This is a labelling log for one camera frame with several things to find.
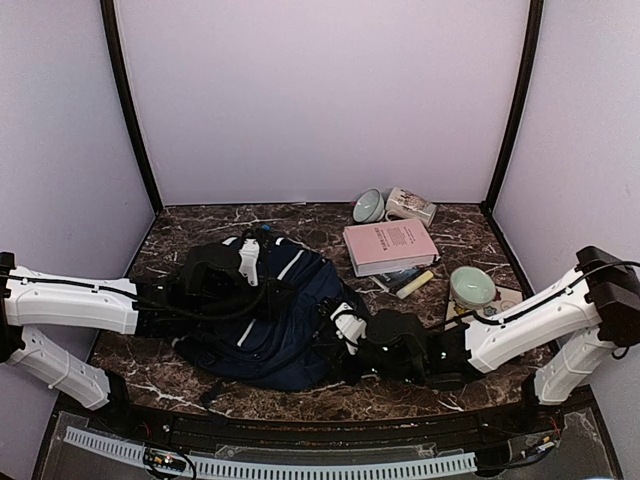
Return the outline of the black frame post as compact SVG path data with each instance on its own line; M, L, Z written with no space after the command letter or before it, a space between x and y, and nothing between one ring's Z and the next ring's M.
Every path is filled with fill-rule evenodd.
M118 26L116 2L113 0L101 0L100 10L112 74L129 141L152 211L155 215L159 215L164 205L152 171L134 105Z
M487 217L493 216L516 144L533 73L543 11L543 0L531 0L529 2L523 47L509 115L489 188L484 201L481 203L481 210Z

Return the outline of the tipped celadon bowl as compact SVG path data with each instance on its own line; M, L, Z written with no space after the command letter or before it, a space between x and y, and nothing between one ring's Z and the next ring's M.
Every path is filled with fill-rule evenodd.
M385 213L385 202L381 192L369 189L355 202L352 218L356 224L379 222Z

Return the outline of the navy blue student backpack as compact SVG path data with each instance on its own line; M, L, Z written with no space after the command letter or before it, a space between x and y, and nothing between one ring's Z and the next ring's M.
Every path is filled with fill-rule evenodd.
M332 363L347 348L318 304L340 299L365 320L362 297L331 260L286 237L274 239L257 271L269 275L269 287L255 310L177 337L174 350L198 369L263 389L298 392L332 378Z

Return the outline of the left black frame post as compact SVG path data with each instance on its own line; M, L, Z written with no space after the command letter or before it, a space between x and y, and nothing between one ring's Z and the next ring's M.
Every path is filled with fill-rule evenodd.
M134 105L118 26L116 2L113 0L101 0L100 10L112 74L129 141L152 211L155 215L159 215L164 205L152 171Z

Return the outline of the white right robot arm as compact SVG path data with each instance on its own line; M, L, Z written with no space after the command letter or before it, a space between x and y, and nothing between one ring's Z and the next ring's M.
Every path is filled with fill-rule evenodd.
M576 257L560 280L508 310L489 317L467 311L431 327L414 314L382 309L370 315L326 299L319 313L336 339L329 358L357 374L373 371L447 391L564 337L559 352L525 379L522 403L511 410L511 426L530 434L608 356L639 343L638 262L595 246Z

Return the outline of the dark blue paperback book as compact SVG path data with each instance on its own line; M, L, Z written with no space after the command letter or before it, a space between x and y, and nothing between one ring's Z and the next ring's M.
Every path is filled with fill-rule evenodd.
M372 275L374 281L384 292L395 294L428 270L427 267L418 266L396 272Z

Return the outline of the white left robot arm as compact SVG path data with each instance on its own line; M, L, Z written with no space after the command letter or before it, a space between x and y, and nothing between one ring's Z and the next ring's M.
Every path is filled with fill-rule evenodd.
M236 320L254 309L268 283L268 243L247 231L226 243L192 248L174 274L154 282L64 277L17 265L1 255L1 360L101 411L120 436L141 427L124 379L92 367L49 339L43 325L90 328L139 337L180 336Z

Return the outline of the small green circuit board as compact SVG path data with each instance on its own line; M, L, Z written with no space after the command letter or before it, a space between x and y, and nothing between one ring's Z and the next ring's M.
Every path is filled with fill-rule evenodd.
M147 448L143 453L143 464L153 472L183 473L186 462L173 453L155 448Z

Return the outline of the pale yellow highlighter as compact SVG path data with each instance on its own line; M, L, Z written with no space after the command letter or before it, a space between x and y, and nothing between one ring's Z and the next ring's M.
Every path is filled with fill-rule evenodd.
M411 282L409 282L407 285L400 288L396 292L396 296L399 299L407 298L413 292L421 288L424 284L428 283L433 277L434 277L434 274L432 271L425 271L420 276L416 277Z

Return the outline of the upright celadon bowl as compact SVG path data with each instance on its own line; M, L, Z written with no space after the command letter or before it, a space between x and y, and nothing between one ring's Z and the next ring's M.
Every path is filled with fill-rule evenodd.
M462 266L450 276L450 296L454 311L458 314L481 310L495 298L497 288L491 277L483 270Z

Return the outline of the pink hardcover book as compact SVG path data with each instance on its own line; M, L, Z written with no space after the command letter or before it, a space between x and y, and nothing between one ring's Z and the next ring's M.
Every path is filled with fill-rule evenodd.
M440 258L425 226L416 218L348 226L343 238L356 277L429 266Z

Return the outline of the black front rail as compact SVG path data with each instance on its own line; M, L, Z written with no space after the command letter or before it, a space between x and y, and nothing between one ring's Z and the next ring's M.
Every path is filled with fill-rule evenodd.
M378 421L284 422L232 419L133 406L121 419L95 414L95 426L134 440L183 450L232 446L348 449L435 444L484 447L521 435L564 429L561 406L526 409L514 403L462 413Z

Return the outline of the right black frame post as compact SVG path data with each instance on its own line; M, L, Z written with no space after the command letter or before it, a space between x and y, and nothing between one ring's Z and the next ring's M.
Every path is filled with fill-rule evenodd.
M493 216L516 144L533 73L543 11L543 0L531 0L529 2L523 47L509 115L489 188L484 201L481 203L481 210L487 217Z

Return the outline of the white floral mug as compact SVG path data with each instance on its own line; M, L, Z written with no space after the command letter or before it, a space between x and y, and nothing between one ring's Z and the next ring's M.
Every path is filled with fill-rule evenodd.
M409 190L394 187L386 200L384 218L387 221L416 218L428 228L433 222L436 212L437 206L434 203Z

